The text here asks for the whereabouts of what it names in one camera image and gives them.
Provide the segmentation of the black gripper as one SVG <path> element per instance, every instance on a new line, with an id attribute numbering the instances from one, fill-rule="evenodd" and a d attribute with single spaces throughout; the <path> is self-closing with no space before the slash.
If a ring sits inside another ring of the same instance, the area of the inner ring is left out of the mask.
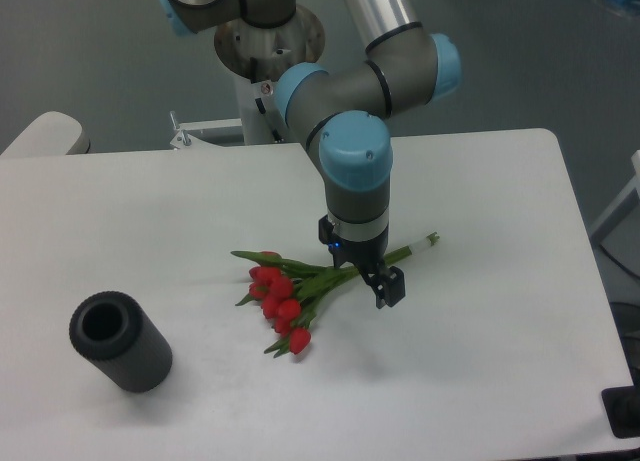
<path id="1" fill-rule="evenodd" d="M 339 226 L 328 216 L 319 220 L 319 240 L 331 253 L 333 266 L 352 264 L 374 292 L 376 308 L 393 307 L 404 298 L 404 272 L 384 261 L 388 227 L 375 236 L 365 234 L 364 237 L 364 240 L 348 239 L 339 234 Z"/>

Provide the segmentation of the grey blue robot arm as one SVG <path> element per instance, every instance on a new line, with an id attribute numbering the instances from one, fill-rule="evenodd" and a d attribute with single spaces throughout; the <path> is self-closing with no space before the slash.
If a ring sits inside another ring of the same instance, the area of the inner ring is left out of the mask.
<path id="1" fill-rule="evenodd" d="M 159 0 L 181 34 L 216 32 L 226 67 L 273 94 L 254 100 L 281 119 L 272 138 L 300 144 L 323 178 L 327 212 L 319 239 L 335 266 L 353 265 L 378 307 L 405 295 L 403 272 L 385 259 L 393 151 L 386 120 L 453 92 L 459 52 L 427 32 L 410 0 L 344 0 L 365 47 L 365 61 L 331 74 L 310 53 L 321 34 L 297 0 Z"/>

